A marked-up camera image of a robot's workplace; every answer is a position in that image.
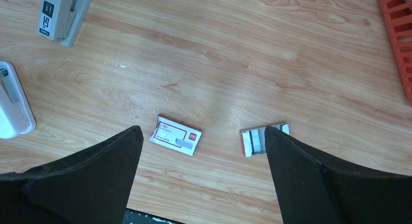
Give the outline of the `grey stapler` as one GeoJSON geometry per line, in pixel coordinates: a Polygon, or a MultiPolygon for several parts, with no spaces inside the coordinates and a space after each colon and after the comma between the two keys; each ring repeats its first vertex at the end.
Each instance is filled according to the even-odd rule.
{"type": "Polygon", "coordinates": [[[37,33],[72,47],[92,0],[41,0],[37,33]]]}

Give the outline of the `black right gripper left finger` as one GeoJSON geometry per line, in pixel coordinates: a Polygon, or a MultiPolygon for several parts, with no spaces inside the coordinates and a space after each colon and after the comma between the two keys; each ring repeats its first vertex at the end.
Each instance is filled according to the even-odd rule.
{"type": "Polygon", "coordinates": [[[1,174],[1,223],[120,224],[143,142],[134,125],[64,158],[1,174]]]}

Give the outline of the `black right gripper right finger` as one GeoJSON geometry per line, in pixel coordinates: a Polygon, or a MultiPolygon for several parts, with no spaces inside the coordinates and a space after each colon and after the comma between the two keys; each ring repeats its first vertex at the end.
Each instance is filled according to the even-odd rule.
{"type": "Polygon", "coordinates": [[[409,175],[343,160],[271,126],[264,135],[284,223],[411,223],[409,175]]]}

